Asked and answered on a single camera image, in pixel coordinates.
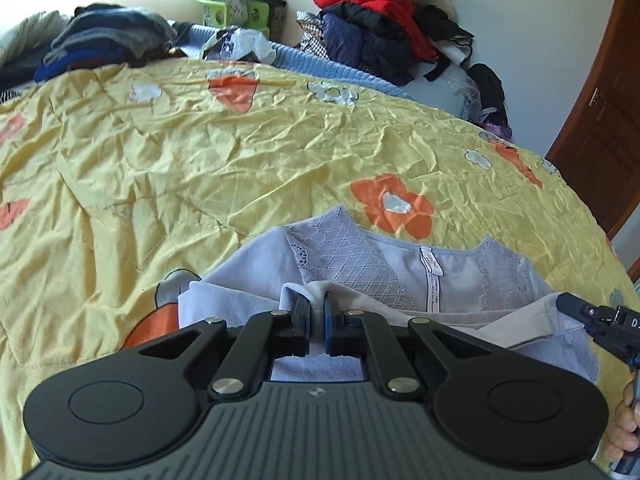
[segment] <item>white flower pattern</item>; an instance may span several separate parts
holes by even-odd
[[[489,159],[486,158],[484,155],[481,155],[481,153],[476,152],[476,150],[466,150],[465,158],[469,162],[477,164],[483,170],[488,171],[489,168],[491,167],[491,163],[489,162]]]
[[[478,136],[482,140],[486,140],[487,142],[489,142],[489,140],[494,140],[495,142],[498,142],[499,144],[502,144],[503,146],[512,146],[512,144],[508,140],[504,140],[503,138],[498,137],[497,135],[492,134],[491,132],[488,132],[487,130],[482,130],[481,132],[478,132]]]
[[[355,101],[358,100],[357,92],[342,86],[335,86],[325,81],[307,83],[306,87],[319,101],[355,106]]]
[[[622,292],[619,288],[614,288],[613,292],[609,296],[609,306],[611,308],[617,308],[619,306],[624,306],[625,298],[622,295]]]
[[[548,160],[542,159],[542,164],[540,164],[540,166],[542,166],[542,168],[551,175],[559,175],[560,172],[558,171],[558,168],[556,168],[551,162],[549,162]]]
[[[251,77],[253,79],[258,79],[257,74],[253,70],[245,70],[237,66],[229,66],[225,68],[217,68],[215,70],[209,70],[207,72],[207,79],[216,79],[219,77],[225,77],[230,75],[243,75],[246,77]]]
[[[398,195],[388,191],[382,195],[382,207],[393,213],[407,214],[411,211],[411,204],[402,200]]]
[[[139,103],[150,103],[162,95],[162,90],[156,84],[136,83],[131,87],[131,92],[127,97]]]

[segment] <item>pile of clothes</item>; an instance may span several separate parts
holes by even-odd
[[[143,7],[108,4],[78,7],[73,16],[39,12],[0,36],[0,92],[7,97],[24,83],[78,68],[184,57],[175,45],[191,25],[169,25]]]
[[[300,48],[404,86],[413,61],[436,63],[436,78],[472,51],[473,35],[456,23],[450,0],[314,0],[299,12]]]

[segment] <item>wooden door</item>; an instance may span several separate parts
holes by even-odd
[[[615,0],[591,74],[546,158],[613,238],[640,202],[640,0]]]

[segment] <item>bed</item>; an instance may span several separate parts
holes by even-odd
[[[183,269],[197,279],[267,229],[338,204],[367,230],[432,246],[471,248],[490,235],[555,290],[640,308],[604,232],[555,168],[333,65],[107,66],[0,107],[4,478],[36,463],[21,407],[37,384],[174,328],[179,288],[164,288],[166,276]],[[242,84],[226,84],[230,75]],[[430,207],[412,213],[417,228],[373,224],[366,208],[384,205],[361,202],[356,181],[390,183]],[[595,351],[612,406],[628,371]]]

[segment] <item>human hand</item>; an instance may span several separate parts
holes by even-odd
[[[602,437],[602,453],[608,460],[617,462],[625,451],[638,448],[638,438],[633,434],[640,426],[640,402],[636,410],[631,408],[634,398],[634,384],[631,381],[622,393],[622,402],[616,406],[614,419]]]

